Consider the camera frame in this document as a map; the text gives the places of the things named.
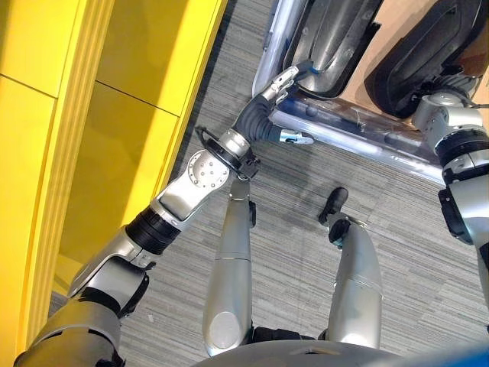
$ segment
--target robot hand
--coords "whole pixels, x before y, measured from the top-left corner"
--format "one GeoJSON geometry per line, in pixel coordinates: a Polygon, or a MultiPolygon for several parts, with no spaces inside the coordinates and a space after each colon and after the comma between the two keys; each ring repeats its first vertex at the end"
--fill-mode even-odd
{"type": "Polygon", "coordinates": [[[439,192],[450,233],[477,252],[489,308],[489,137],[481,114],[462,94],[447,90],[424,96],[413,116],[443,167],[439,192]]]}
{"type": "Polygon", "coordinates": [[[268,116],[276,105],[285,100],[297,80],[308,75],[313,62],[298,63],[277,75],[241,111],[233,129],[248,141],[284,141],[294,144],[312,144],[313,137],[306,133],[287,130],[274,125],[268,116]]]}

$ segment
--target robotic arm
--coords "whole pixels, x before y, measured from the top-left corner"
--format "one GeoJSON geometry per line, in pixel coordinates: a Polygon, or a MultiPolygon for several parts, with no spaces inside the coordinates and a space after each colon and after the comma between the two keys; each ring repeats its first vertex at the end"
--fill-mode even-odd
{"type": "Polygon", "coordinates": [[[446,184],[439,192],[443,216],[454,237],[475,247],[489,307],[489,137],[470,105],[454,90],[424,96],[413,123],[439,157],[446,184]]]}
{"type": "Polygon", "coordinates": [[[231,171],[241,180],[250,180],[257,173],[259,160],[250,142],[313,142],[309,135],[279,128],[268,119],[273,107],[287,97],[294,80],[305,76],[309,68],[309,63],[301,63],[284,70],[248,103],[220,138],[197,129],[206,149],[196,152],[185,172],[79,271],[70,286],[68,303],[47,321],[15,365],[124,365],[117,352],[119,319],[134,311],[149,284],[146,272],[209,196],[225,184],[231,171]]]}

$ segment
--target gray carpet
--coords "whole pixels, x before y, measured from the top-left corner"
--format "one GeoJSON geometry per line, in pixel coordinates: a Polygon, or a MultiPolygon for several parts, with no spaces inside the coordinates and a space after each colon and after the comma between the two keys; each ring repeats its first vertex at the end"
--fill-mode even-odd
{"type": "MultiPolygon", "coordinates": [[[[193,127],[220,135],[250,99],[271,1],[230,2],[202,82],[175,174],[201,149],[193,127]]],[[[368,224],[384,283],[381,348],[401,355],[486,340],[489,322],[474,249],[445,227],[438,187],[322,145],[257,144],[251,184],[255,325],[317,336],[326,328],[340,252],[316,217],[331,190],[368,224]]],[[[128,365],[191,365],[206,357],[202,308],[229,185],[151,271],[148,292],[123,321],[128,365]]]]}

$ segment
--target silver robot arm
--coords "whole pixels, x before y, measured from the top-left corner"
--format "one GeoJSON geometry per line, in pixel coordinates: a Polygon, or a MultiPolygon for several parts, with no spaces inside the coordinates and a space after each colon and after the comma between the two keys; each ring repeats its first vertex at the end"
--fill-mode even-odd
{"type": "MultiPolygon", "coordinates": [[[[76,274],[67,304],[47,321],[28,350],[16,359],[16,366],[124,365],[117,352],[119,319],[134,311],[149,284],[146,272],[188,227],[209,196],[225,184],[231,172],[243,181],[257,173],[259,160],[251,151],[250,141],[313,142],[308,135],[284,130],[268,120],[274,106],[287,97],[294,80],[306,74],[308,65],[290,67],[273,79],[220,138],[204,128],[196,129],[206,149],[195,153],[185,172],[132,222],[119,229],[76,274]]],[[[248,205],[246,194],[243,199],[248,205]]],[[[248,211],[243,213],[248,223],[248,211]]],[[[219,301],[225,300],[213,303],[216,310],[219,301]]]]}
{"type": "Polygon", "coordinates": [[[489,308],[489,137],[477,109],[450,91],[424,96],[413,116],[443,167],[439,192],[450,233],[473,245],[489,308]]]}

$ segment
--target yellow panel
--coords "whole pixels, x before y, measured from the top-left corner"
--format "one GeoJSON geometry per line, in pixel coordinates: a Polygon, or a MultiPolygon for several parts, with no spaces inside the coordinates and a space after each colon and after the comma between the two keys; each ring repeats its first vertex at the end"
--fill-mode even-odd
{"type": "Polygon", "coordinates": [[[1,0],[0,73],[58,96],[78,3],[1,0]]]}
{"type": "Polygon", "coordinates": [[[93,90],[60,253],[87,261],[149,204],[176,117],[100,83],[93,90]]]}
{"type": "Polygon", "coordinates": [[[27,343],[47,319],[54,269],[71,181],[95,74],[114,0],[79,0],[66,54],[46,166],[33,225],[37,253],[31,261],[23,335],[27,343]]]}
{"type": "Polygon", "coordinates": [[[82,266],[82,263],[58,254],[56,260],[56,272],[54,273],[53,291],[62,295],[67,295],[74,275],[82,266]]]}
{"type": "Polygon", "coordinates": [[[54,99],[0,76],[0,365],[12,365],[24,348],[20,332],[28,268],[36,248],[31,225],[38,200],[44,149],[54,99]]]}
{"type": "Polygon", "coordinates": [[[97,80],[180,116],[221,3],[118,0],[97,80]]]}

